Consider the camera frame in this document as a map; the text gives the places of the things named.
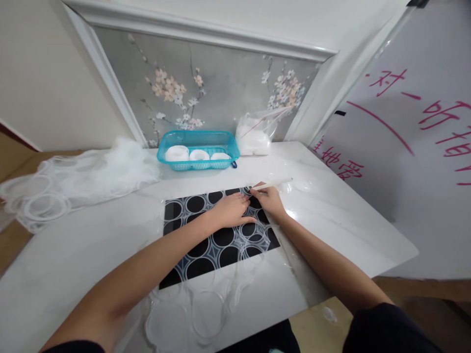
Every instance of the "wall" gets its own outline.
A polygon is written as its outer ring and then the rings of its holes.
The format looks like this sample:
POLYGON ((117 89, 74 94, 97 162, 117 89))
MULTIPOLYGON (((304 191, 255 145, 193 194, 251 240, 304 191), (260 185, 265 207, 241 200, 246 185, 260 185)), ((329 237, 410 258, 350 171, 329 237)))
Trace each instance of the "wall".
POLYGON ((61 2, 0 4, 0 122, 40 151, 132 137, 61 2))
MULTIPOLYGON (((114 2, 340 50, 319 73, 324 79, 307 118, 288 132, 308 144, 358 76, 358 59, 374 52, 364 54, 369 41, 389 19, 394 24, 408 0, 114 2)), ((131 135, 58 1, 7 0, 0 6, 3 123, 44 151, 104 148, 118 134, 131 135)))
POLYGON ((405 10, 409 0, 114 0, 168 14, 283 37, 339 54, 323 65, 306 118, 287 139, 305 144, 339 104, 405 10))

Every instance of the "table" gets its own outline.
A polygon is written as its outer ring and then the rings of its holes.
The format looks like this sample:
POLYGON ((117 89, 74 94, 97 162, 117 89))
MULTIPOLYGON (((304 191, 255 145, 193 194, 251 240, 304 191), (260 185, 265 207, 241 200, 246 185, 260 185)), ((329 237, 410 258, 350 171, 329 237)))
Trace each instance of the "table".
MULTIPOLYGON (((301 143, 273 143, 270 155, 242 157, 237 164, 237 169, 189 172, 162 166, 161 182, 69 214, 35 235, 0 280, 0 350, 38 351, 96 282, 161 236, 165 199, 292 177, 281 189, 289 215, 368 276, 418 254, 301 143)), ((279 228, 275 233, 282 246, 265 254, 210 344, 201 347, 188 339, 192 352, 227 347, 331 296, 279 228)), ((130 330, 117 351, 129 340, 136 347, 137 339, 130 330)))

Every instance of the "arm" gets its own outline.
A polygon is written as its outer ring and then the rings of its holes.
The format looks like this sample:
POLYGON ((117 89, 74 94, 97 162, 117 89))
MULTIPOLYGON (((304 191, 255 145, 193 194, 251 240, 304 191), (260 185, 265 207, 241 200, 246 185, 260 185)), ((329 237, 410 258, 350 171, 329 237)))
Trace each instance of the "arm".
POLYGON ((359 309, 372 308, 380 303, 393 304, 391 299, 353 262, 291 218, 285 212, 276 188, 270 187, 261 191, 252 189, 250 192, 275 218, 327 288, 352 314, 359 309))
POLYGON ((225 197, 210 211, 130 257, 83 297, 41 351, 68 341, 88 340, 112 352, 126 315, 182 257, 223 227, 256 221, 242 216, 249 203, 241 194, 225 197))

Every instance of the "blue plastic basket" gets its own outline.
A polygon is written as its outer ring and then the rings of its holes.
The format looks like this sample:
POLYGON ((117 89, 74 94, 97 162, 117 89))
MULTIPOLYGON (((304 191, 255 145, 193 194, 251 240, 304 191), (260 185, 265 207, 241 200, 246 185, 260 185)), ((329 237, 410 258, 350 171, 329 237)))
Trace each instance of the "blue plastic basket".
POLYGON ((226 169, 232 162, 240 157, 236 139, 226 131, 170 131, 162 137, 162 142, 157 152, 157 159, 161 163, 168 164, 173 170, 186 171, 190 169, 226 169), (165 153, 175 145, 187 146, 190 153, 193 150, 204 150, 209 154, 222 152, 231 156, 231 159, 167 162, 165 153))

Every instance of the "hand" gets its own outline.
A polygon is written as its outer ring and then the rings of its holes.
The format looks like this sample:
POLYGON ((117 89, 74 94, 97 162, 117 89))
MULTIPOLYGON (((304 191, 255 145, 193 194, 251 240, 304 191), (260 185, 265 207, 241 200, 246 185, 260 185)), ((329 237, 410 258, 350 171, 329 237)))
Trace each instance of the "hand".
MULTIPOLYGON (((261 181, 256 186, 264 184, 265 183, 261 181)), ((275 218, 286 214, 285 208, 283 207, 283 203, 280 199, 280 194, 274 186, 261 189, 260 191, 261 192, 251 189, 250 193, 259 200, 260 204, 266 211, 268 211, 275 218)))
POLYGON ((240 226, 245 223, 255 223, 253 217, 243 217, 250 205, 249 197, 241 193, 232 194, 221 199, 208 213, 218 224, 218 229, 240 226))

